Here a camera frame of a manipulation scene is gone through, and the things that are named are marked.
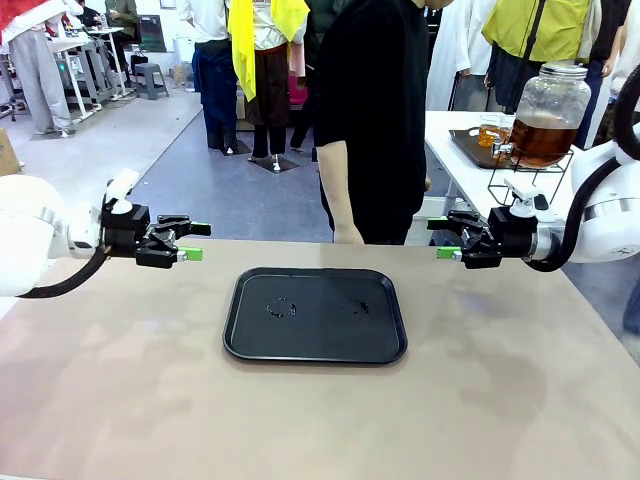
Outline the person's right hand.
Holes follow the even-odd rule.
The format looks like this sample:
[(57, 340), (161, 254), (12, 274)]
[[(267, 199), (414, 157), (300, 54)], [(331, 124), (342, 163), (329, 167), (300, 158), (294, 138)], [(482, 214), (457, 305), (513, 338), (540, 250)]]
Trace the person's right hand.
[(336, 244), (364, 245), (362, 235), (354, 225), (339, 226), (334, 231), (333, 241)]

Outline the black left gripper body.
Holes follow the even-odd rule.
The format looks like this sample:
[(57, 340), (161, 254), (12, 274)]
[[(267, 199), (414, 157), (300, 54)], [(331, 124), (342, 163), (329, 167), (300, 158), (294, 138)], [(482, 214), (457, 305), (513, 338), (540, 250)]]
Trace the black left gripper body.
[(134, 259), (138, 266), (169, 269), (178, 261), (175, 232), (168, 223), (151, 222), (149, 208), (134, 204), (128, 212), (102, 208), (103, 244), (112, 257)]

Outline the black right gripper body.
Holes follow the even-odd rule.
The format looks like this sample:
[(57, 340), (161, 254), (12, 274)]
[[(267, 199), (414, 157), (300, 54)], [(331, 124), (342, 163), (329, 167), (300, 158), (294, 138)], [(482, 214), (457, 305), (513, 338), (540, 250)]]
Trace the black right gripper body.
[(497, 268), (504, 258), (526, 257), (537, 226), (535, 217), (518, 217), (506, 206), (493, 208), (486, 222), (463, 229), (462, 263), (468, 269)]

